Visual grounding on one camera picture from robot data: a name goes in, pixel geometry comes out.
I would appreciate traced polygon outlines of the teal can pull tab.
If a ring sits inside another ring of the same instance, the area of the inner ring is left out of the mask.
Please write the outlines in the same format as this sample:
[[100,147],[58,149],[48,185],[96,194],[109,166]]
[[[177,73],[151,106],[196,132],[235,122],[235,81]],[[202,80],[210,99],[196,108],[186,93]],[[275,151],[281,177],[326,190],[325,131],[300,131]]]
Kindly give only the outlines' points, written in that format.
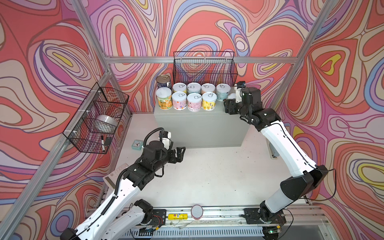
[[217,100],[220,102],[223,102],[228,98],[228,95],[231,91],[231,86],[228,84],[218,84],[216,86],[216,95],[217,95]]

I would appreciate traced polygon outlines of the orange pink can pull tab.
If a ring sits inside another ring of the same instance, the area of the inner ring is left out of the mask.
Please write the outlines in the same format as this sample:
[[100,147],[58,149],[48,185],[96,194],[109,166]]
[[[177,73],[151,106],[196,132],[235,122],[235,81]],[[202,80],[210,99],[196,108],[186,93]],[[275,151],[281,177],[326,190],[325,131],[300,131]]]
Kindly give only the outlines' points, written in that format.
[[204,93],[215,93],[216,87],[213,84],[203,84],[201,86],[201,94],[203,95]]

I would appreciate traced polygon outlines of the pink can fruit print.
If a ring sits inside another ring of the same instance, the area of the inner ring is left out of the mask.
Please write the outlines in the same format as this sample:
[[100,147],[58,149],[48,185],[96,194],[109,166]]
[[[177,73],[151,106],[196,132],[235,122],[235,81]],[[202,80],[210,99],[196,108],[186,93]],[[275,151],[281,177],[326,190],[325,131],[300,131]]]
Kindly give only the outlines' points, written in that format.
[[199,112],[202,108],[202,95],[198,93],[188,94],[187,107],[190,112]]

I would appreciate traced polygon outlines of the teal can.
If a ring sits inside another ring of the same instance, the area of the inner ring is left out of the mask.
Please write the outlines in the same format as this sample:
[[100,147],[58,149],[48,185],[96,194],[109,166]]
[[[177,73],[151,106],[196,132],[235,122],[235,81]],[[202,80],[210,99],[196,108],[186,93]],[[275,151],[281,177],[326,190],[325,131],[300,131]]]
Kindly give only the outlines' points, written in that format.
[[201,85],[199,83],[189,83],[187,85],[187,94],[200,94]]

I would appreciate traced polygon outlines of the yellow green can plastic lid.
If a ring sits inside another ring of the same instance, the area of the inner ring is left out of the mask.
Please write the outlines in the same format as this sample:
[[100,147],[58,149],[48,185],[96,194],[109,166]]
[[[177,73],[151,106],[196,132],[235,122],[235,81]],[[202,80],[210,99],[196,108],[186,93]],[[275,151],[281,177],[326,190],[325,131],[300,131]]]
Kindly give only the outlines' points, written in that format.
[[162,110],[169,110],[173,107],[172,90],[167,87],[158,88],[156,90],[158,105]]

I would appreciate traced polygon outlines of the pink can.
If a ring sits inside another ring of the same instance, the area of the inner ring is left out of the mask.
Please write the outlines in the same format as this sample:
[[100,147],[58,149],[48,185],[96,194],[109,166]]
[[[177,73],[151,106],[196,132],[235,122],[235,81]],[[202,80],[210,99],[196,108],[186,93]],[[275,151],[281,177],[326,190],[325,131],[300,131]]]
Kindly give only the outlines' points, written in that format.
[[175,92],[172,94],[172,103],[175,110],[181,111],[187,108],[187,94],[184,92]]

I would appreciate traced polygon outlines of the yellow can pull tab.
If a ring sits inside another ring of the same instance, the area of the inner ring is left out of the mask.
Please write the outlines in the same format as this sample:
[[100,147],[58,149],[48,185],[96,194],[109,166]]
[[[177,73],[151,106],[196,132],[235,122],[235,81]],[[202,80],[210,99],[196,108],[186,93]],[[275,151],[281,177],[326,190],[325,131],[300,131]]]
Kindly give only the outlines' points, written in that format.
[[186,94],[187,93],[187,85],[184,83],[175,83],[172,86],[172,90],[173,90],[173,93],[183,92]]

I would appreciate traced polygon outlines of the dark blue tin can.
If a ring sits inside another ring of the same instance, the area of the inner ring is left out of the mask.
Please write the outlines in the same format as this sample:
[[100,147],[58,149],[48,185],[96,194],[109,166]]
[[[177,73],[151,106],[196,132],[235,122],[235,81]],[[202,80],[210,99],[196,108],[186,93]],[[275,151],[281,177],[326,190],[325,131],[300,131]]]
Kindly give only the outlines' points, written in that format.
[[164,74],[156,77],[156,84],[158,88],[172,88],[172,80],[170,75]]

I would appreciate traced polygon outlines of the green can pull tab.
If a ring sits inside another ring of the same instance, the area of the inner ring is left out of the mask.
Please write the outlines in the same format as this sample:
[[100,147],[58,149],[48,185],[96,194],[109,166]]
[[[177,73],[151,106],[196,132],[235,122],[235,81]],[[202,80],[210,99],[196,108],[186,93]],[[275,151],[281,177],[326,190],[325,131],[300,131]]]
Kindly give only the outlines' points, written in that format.
[[229,94],[227,100],[236,100],[236,93]]

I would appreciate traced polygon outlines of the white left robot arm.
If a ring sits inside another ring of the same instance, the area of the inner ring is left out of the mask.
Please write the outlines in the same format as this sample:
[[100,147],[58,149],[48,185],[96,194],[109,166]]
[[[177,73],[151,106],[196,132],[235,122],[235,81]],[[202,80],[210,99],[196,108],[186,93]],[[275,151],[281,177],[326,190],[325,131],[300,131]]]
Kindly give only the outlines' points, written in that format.
[[137,225],[160,224],[163,219],[153,214],[153,206],[141,199],[133,198],[152,181],[158,170],[167,163],[183,161],[184,147],[165,148],[161,141],[151,141],[143,148],[134,164],[118,176],[114,192],[75,229],[63,231],[62,240],[112,240]]

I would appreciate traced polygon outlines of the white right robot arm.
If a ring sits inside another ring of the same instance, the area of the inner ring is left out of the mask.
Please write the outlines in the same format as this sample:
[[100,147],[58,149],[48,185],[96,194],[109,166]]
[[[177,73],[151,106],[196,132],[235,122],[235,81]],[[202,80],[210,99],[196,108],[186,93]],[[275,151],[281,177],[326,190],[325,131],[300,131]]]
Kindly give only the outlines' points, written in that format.
[[261,202],[257,216],[260,222],[269,224],[287,206],[316,189],[329,170],[317,165],[296,143],[274,109],[263,108],[261,91],[255,87],[237,87],[236,97],[224,101],[225,112],[238,114],[240,119],[252,125],[282,157],[291,177],[280,183],[280,188]]

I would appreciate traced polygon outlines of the mint green alarm clock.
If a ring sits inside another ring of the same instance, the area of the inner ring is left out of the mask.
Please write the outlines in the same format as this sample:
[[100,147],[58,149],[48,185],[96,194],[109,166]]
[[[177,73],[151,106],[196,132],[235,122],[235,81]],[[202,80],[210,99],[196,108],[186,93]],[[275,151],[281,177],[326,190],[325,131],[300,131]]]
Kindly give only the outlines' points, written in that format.
[[143,148],[144,141],[142,140],[134,140],[131,147],[133,150],[141,151]]

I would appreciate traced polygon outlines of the grey metal cabinet box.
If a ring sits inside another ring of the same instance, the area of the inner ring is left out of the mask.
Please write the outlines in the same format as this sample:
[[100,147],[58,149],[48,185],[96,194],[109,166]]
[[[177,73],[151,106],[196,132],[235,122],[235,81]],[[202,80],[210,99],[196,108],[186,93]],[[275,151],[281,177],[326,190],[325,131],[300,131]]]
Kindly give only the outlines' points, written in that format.
[[220,101],[212,111],[162,110],[156,106],[154,116],[159,127],[171,132],[175,147],[240,147],[250,128],[239,115],[226,113]]

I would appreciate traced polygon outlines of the pink calculator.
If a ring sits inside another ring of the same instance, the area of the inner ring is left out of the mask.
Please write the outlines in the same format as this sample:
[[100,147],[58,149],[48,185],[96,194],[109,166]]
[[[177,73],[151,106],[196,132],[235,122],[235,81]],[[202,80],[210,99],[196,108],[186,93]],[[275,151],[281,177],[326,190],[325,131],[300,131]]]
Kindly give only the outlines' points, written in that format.
[[119,167],[117,167],[113,172],[103,177],[103,180],[105,184],[108,186],[109,189],[115,189],[116,188],[116,182],[118,179],[119,174],[128,168],[129,166],[127,164],[123,164]]

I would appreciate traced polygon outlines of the black marker in basket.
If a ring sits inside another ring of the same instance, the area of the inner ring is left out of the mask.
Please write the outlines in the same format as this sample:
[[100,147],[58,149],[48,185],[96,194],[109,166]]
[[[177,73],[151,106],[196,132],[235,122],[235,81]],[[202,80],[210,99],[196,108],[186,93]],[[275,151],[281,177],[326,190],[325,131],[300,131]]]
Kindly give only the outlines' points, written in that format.
[[104,136],[101,136],[101,146],[102,146],[102,152],[105,153],[105,144],[104,144]]

